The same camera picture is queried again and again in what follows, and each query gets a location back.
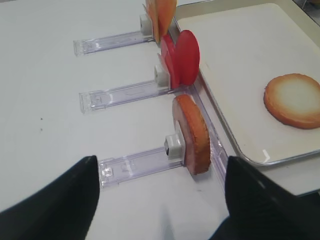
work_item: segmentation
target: white surface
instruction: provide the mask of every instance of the white surface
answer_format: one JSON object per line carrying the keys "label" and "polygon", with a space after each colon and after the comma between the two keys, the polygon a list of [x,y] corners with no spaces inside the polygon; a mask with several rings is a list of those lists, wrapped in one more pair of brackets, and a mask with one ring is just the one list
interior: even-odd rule
{"label": "white surface", "polygon": [[[88,116],[80,112],[79,93],[153,79],[155,43],[78,58],[73,50],[73,40],[137,31],[143,1],[0,5],[0,211],[83,156],[105,159],[157,148],[174,132],[172,95]],[[228,153],[234,154],[205,92],[201,96]],[[320,188],[319,169],[319,161],[310,160],[267,175],[301,194]],[[180,167],[101,192],[87,239],[205,240],[227,215],[216,176],[210,171],[192,179]]]}
{"label": "white surface", "polygon": [[320,128],[284,125],[264,105],[265,87],[275,77],[300,73],[320,81],[319,47],[278,5],[188,17],[178,23],[195,34],[203,76],[247,158],[270,164],[319,150]]}

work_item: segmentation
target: white table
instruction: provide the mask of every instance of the white table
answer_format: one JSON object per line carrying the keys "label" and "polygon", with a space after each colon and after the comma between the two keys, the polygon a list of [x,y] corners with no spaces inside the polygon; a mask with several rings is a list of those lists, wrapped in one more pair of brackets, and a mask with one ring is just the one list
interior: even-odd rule
{"label": "white table", "polygon": [[[73,49],[73,40],[138,30],[143,2],[0,3],[0,211],[84,156],[105,159],[157,148],[173,132],[172,95],[87,116],[80,112],[81,92],[153,78],[160,52],[155,43],[79,58]],[[208,96],[200,95],[224,147],[234,155]],[[320,189],[318,159],[264,172],[296,195]],[[179,167],[102,191],[87,239],[205,240],[227,215],[214,171],[193,179]]]}

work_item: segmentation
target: clear plastic holder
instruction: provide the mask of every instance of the clear plastic holder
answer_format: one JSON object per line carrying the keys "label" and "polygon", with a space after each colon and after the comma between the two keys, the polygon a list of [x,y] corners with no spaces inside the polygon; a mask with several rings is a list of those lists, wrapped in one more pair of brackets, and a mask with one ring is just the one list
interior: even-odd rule
{"label": "clear plastic holder", "polygon": [[80,93],[80,109],[83,114],[106,109],[108,107],[130,103],[178,92],[171,89],[170,73],[158,54],[160,64],[154,67],[154,80],[131,84],[123,87]]}
{"label": "clear plastic holder", "polygon": [[[224,166],[228,161],[228,156],[196,88],[193,85],[184,87],[176,94],[189,94],[201,110],[210,136],[210,159],[223,187],[226,175]],[[100,160],[98,166],[100,185],[103,189],[131,179],[181,167],[183,161],[180,157],[173,159],[168,157],[166,148],[160,147],[132,155]]]}
{"label": "clear plastic holder", "polygon": [[181,167],[180,159],[168,161],[164,147],[99,161],[100,185],[102,188],[131,179]]}
{"label": "clear plastic holder", "polygon": [[152,20],[146,13],[140,15],[140,31],[101,38],[75,40],[73,41],[74,54],[79,57],[131,45],[154,42],[153,35]]}
{"label": "clear plastic holder", "polygon": [[73,41],[74,54],[84,56],[110,49],[122,48],[135,44],[154,42],[152,35],[143,35],[134,31],[115,36]]}

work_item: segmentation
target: red round object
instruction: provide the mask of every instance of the red round object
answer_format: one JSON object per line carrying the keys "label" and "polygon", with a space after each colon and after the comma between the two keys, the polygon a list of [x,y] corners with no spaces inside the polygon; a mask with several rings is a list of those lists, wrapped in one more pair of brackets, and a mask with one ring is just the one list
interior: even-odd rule
{"label": "red round object", "polygon": [[180,83],[192,85],[199,72],[200,50],[196,37],[189,30],[183,30],[175,45],[175,57]]}
{"label": "red round object", "polygon": [[180,73],[177,64],[175,44],[168,34],[161,38],[161,56],[170,73],[170,88],[178,88],[180,85]]}

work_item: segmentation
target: metal tray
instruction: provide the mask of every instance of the metal tray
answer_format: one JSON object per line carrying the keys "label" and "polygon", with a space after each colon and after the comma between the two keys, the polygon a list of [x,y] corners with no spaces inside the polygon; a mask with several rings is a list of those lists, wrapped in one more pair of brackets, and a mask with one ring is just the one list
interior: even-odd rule
{"label": "metal tray", "polygon": [[320,152],[320,128],[283,125],[263,103],[277,76],[320,81],[320,28],[292,0],[203,1],[177,7],[174,20],[199,42],[201,76],[241,157],[268,166]]}

